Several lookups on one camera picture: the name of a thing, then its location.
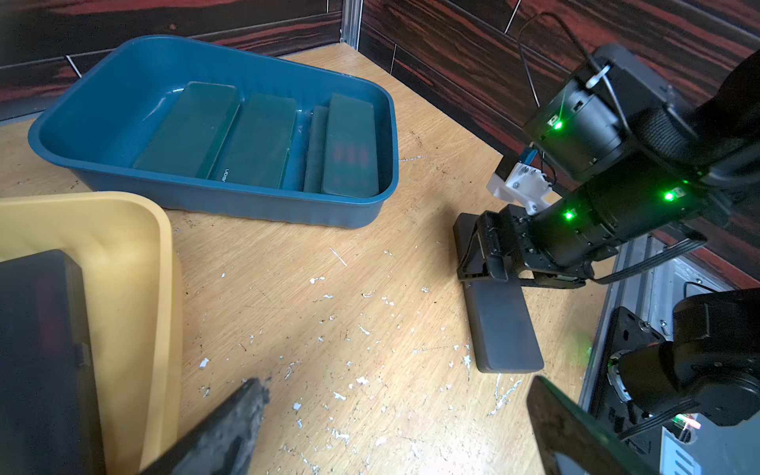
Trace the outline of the black pencil case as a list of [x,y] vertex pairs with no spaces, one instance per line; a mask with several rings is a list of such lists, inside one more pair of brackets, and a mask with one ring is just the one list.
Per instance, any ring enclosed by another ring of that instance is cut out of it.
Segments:
[[544,368],[514,251],[500,215],[460,214],[453,233],[476,365],[483,373]]
[[1,265],[1,471],[106,471],[82,271],[58,249]]

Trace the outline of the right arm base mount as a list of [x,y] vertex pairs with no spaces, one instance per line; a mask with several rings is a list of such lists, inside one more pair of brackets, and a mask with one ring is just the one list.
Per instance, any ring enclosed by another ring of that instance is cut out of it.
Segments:
[[706,357],[716,335],[705,305],[683,305],[666,340],[625,307],[613,310],[589,412],[652,469],[663,470],[667,435],[685,418],[713,412]]

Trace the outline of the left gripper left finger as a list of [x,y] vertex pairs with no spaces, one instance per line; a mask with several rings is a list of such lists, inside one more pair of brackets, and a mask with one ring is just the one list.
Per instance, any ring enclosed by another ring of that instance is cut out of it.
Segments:
[[247,474],[268,403],[268,388],[257,378],[247,380],[142,472]]

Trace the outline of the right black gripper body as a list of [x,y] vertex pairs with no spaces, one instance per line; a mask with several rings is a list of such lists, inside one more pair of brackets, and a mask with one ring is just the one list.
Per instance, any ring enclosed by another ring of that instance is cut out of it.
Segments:
[[572,290],[588,281],[618,280],[615,273],[599,277],[593,269],[594,261],[618,250],[615,226],[590,201],[560,201],[533,216],[517,205],[461,214],[455,241],[461,282]]

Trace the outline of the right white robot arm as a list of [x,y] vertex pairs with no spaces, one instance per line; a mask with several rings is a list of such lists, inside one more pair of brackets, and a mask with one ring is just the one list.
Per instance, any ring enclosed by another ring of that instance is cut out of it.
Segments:
[[[488,183],[498,212],[454,225],[475,361],[532,373],[543,358],[526,287],[574,290],[593,265],[663,226],[726,219],[759,182],[759,59],[694,107],[624,47],[585,51],[524,126],[530,142]],[[759,410],[759,292],[683,299],[672,338],[611,355],[619,399],[655,421],[697,413],[732,427]]]

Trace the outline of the yellow plastic storage tray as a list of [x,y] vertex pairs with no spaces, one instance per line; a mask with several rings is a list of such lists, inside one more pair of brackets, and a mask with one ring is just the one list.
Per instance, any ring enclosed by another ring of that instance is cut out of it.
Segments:
[[181,264],[158,204],[125,192],[5,198],[1,258],[59,249],[81,268],[110,474],[137,474],[177,439]]

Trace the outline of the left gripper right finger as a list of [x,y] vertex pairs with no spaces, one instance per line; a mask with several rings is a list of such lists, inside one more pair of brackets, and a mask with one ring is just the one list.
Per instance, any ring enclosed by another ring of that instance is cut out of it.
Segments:
[[558,454],[588,474],[655,472],[547,378],[532,380],[526,406],[546,474],[561,472]]

